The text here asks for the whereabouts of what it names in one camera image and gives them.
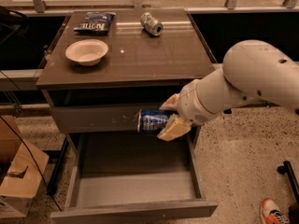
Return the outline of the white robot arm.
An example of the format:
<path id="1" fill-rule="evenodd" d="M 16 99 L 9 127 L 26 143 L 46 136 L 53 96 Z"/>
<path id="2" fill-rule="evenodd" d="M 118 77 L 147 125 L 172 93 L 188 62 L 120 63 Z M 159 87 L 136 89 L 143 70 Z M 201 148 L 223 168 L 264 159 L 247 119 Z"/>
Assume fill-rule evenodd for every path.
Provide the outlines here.
<path id="1" fill-rule="evenodd" d="M 264 100 L 299 112 L 299 65 L 260 40 L 245 40 L 225 54 L 222 66 L 185 85 L 161 106 L 173 114 L 158 137 L 171 141 L 220 112 Z"/>

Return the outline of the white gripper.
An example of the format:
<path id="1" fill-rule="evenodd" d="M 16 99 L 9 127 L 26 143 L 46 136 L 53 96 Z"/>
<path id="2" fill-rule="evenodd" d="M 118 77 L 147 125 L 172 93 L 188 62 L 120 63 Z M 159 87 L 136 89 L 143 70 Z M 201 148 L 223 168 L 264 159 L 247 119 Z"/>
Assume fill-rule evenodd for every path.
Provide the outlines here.
<path id="1" fill-rule="evenodd" d="M 172 141 L 188 133 L 192 126 L 201 126 L 218 116 L 204 108 L 199 90 L 200 80 L 195 79 L 185 85 L 179 94 L 175 93 L 163 102 L 160 110 L 177 110 L 178 114 L 170 116 L 165 127 L 157 134 L 159 139 Z"/>

